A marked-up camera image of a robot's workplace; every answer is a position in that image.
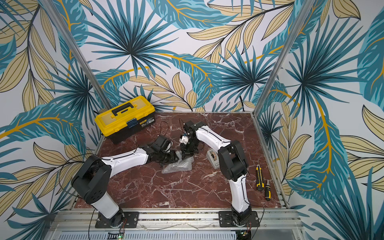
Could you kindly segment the clear bubble wrap sheet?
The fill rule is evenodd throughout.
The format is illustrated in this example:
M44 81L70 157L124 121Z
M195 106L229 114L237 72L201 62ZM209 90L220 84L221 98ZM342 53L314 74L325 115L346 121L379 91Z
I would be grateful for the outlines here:
M192 170L192 164L194 162L194 156L186 156L182 158L182 152L176 151L177 162L167 165L162 174L170 174L176 172L187 172Z

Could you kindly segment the white tape dispenser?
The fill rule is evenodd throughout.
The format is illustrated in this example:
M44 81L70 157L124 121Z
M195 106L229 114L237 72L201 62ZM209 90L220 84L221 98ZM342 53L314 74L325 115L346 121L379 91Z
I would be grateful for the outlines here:
M218 154L213 149L209 149L207 151L206 156L214 169L220 168L220 161L219 161Z

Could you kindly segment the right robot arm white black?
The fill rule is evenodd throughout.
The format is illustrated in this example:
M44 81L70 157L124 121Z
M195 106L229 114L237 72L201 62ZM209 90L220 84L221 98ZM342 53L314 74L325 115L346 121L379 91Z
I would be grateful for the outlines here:
M183 124L185 133L180 136L182 157L197 154L200 142L209 146L218 156L221 173L229 181L232 195L232 222L244 226L252 213L246 189L248 162L242 144L230 141L215 133L203 122Z

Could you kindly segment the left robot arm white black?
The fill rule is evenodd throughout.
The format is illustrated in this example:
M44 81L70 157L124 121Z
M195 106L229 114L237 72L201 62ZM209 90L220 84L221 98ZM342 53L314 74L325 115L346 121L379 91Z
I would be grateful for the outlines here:
M178 160L174 150L169 147L162 149L155 144L110 157L92 155L74 175L71 185L88 205L93 206L109 221L110 227L121 228L126 217L107 193L110 178L136 166L152 162L164 166Z

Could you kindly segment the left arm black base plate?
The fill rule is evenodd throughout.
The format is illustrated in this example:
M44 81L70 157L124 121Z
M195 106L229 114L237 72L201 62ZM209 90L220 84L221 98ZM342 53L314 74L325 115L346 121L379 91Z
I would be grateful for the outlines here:
M111 219L106 218L98 213L96 229L134 229L137 227L139 220L139 212L117 212Z

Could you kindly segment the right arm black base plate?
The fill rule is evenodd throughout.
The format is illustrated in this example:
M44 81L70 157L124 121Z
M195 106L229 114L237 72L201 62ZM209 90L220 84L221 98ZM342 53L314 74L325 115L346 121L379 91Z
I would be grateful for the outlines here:
M219 211L219 225L221 228L232 227L259 227L260 218L256 211L245 214L237 214L236 211Z

